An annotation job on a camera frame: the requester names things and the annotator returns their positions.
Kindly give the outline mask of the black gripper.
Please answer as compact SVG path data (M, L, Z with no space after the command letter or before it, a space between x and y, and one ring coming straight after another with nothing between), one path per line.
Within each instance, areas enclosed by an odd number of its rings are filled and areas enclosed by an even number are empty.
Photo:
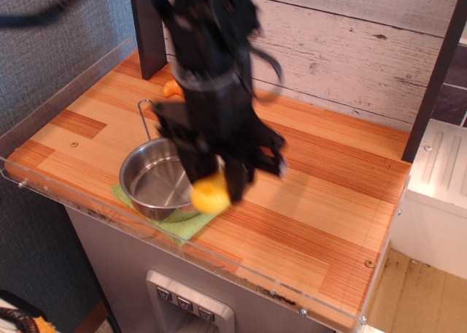
M250 78L234 74L205 82L178 80L184 102L158 102L153 111L159 132L177 146L190 182L214 174L225 162L224 174L231 202L242 200L255 169L281 175L285 161L280 151L285 139L268 127L252 108L255 93Z

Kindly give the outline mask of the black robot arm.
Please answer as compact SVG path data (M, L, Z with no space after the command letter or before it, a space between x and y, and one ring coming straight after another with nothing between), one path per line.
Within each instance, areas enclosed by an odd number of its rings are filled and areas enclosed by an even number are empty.
M285 139L255 113L249 36L259 27L252 0L151 0L171 36L183 102L153 110L177 147L190 182L223 170L239 202L256 169L279 175Z

